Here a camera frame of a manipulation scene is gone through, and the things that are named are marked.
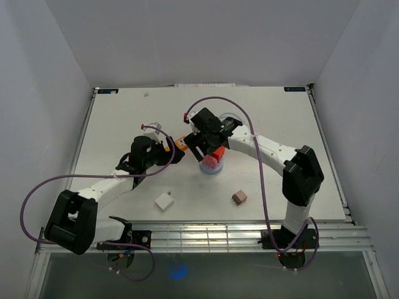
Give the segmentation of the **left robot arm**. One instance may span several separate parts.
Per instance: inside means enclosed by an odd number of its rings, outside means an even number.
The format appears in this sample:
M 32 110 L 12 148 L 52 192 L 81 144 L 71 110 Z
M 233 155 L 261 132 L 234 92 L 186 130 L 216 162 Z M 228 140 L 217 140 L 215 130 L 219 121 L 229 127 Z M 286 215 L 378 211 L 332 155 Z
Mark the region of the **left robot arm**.
M 171 139 L 167 146 L 147 136 L 134 138 L 130 152 L 125 153 L 109 179 L 79 191 L 62 191 L 44 230 L 46 240 L 77 255 L 85 253 L 92 244 L 111 242 L 119 249 L 132 242 L 129 221 L 109 216 L 98 219 L 98 213 L 121 195 L 135 189 L 152 166 L 176 164 L 185 152 Z

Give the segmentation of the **pink plug adapter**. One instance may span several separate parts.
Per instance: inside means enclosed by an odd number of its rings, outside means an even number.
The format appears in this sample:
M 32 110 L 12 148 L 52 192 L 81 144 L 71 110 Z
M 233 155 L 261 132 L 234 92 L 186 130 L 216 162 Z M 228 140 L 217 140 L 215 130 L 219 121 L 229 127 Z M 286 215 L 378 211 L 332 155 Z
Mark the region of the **pink plug adapter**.
M 205 165 L 207 168 L 215 169 L 218 165 L 218 160 L 211 155 L 206 155 L 202 160 L 202 164 Z

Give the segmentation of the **orange power strip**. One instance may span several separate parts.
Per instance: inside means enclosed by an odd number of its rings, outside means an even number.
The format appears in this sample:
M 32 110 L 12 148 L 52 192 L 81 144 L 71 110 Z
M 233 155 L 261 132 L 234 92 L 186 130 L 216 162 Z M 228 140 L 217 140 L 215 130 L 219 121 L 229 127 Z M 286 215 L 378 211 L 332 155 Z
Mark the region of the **orange power strip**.
M 188 146 L 186 145 L 184 138 L 185 136 L 182 136 L 181 138 L 175 140 L 176 147 L 182 151 L 186 151 L 188 149 Z

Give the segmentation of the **red cube socket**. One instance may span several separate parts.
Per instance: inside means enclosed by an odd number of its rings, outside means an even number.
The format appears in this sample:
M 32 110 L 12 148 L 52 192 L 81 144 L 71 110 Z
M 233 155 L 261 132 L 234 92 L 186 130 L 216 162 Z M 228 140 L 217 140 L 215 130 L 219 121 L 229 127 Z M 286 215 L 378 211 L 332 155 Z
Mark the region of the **red cube socket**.
M 211 153 L 211 156 L 217 160 L 217 163 L 219 163 L 221 161 L 221 159 L 223 158 L 224 153 L 225 153 L 225 147 L 220 146 L 216 151 Z

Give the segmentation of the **white charger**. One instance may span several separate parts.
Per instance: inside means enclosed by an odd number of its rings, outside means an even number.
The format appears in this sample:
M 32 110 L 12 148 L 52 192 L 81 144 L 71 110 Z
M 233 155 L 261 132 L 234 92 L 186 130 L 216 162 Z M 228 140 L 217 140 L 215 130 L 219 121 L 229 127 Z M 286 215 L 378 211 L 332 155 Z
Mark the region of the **white charger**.
M 171 192 L 167 191 L 158 196 L 155 199 L 155 204 L 160 208 L 162 212 L 167 211 L 173 204 L 174 199 L 171 197 Z

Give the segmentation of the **blue round power socket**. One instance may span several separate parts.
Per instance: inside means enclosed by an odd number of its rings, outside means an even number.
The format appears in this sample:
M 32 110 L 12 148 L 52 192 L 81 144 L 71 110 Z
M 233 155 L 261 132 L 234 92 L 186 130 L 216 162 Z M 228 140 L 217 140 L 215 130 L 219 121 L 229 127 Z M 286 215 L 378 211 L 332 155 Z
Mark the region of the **blue round power socket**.
M 205 174 L 214 175 L 222 171 L 224 166 L 224 160 L 222 159 L 219 163 L 217 163 L 215 168 L 211 168 L 210 166 L 205 165 L 204 162 L 200 162 L 199 166 L 200 170 Z

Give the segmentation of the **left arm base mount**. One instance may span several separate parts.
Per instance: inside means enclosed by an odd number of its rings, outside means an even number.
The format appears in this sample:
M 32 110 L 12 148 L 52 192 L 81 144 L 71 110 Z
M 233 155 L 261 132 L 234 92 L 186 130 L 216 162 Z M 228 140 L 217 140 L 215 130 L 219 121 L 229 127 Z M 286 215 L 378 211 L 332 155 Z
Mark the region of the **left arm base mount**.
M 152 231 L 150 230 L 130 230 L 128 232 L 124 232 L 120 239 L 118 240 L 111 240 L 109 244 L 97 244 L 97 250 L 128 250 L 131 247 L 126 245 L 116 245 L 116 243 L 123 243 L 123 244 L 135 244 L 141 245 L 146 248 L 151 247 L 151 235 Z

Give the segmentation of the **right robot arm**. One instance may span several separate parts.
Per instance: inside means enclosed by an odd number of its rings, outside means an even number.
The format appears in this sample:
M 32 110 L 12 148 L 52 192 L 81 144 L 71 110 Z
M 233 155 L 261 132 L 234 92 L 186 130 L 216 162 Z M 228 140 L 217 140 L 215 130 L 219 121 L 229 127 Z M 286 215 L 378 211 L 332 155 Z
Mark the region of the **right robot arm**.
M 207 108 L 184 116 L 192 132 L 185 143 L 198 161 L 220 147 L 246 154 L 268 166 L 282 178 L 282 193 L 287 200 L 286 215 L 280 229 L 283 243 L 297 247 L 304 240 L 305 223 L 324 174 L 315 151 L 284 146 L 251 132 L 234 117 L 218 118 Z

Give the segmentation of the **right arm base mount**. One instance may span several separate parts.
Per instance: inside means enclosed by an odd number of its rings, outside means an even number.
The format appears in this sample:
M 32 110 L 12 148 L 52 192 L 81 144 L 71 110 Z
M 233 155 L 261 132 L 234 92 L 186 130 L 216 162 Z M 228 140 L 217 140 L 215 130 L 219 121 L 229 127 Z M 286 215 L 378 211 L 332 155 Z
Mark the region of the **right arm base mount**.
M 294 240 L 296 236 L 292 232 L 287 229 L 275 229 L 272 230 L 272 235 L 274 237 L 276 245 L 280 249 L 284 249 L 289 246 L 289 244 Z M 269 232 L 267 229 L 261 231 L 261 238 L 258 241 L 258 244 L 261 244 L 263 249 L 273 249 L 272 240 L 269 236 Z M 296 240 L 294 245 L 291 247 L 292 249 L 316 249 L 319 247 L 317 243 L 316 231 L 315 229 L 305 228 L 300 237 Z

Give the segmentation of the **brown pink charger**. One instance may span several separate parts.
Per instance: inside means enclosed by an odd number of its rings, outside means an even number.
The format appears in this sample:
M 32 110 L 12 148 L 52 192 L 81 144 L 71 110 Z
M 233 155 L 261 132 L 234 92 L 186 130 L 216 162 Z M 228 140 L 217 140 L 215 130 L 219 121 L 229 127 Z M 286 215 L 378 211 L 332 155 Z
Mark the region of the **brown pink charger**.
M 247 198 L 248 198 L 248 196 L 246 195 L 246 193 L 243 190 L 239 190 L 239 191 L 235 192 L 231 197 L 232 201 L 237 206 L 240 206 L 241 204 L 246 202 Z

